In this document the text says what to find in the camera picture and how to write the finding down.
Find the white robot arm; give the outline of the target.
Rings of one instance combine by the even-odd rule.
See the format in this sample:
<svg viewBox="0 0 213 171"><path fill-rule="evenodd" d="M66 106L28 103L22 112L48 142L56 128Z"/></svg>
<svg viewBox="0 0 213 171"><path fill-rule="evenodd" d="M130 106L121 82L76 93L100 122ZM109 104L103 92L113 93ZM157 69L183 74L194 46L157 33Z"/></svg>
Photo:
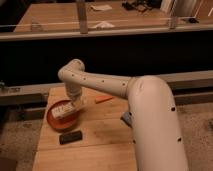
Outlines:
<svg viewBox="0 0 213 171"><path fill-rule="evenodd" d="M87 87L128 101L137 171L189 171L174 96L162 78L88 73L79 59L63 66L58 77L72 100Z"/></svg>

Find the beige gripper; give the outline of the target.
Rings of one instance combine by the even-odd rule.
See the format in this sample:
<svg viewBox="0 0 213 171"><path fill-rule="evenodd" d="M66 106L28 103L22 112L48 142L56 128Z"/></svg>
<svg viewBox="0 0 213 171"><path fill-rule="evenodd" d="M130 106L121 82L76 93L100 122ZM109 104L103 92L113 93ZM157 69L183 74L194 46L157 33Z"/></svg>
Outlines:
<svg viewBox="0 0 213 171"><path fill-rule="evenodd" d="M76 99L70 100L71 109L75 111L79 111L83 108L83 100L81 97L77 97Z"/></svg>

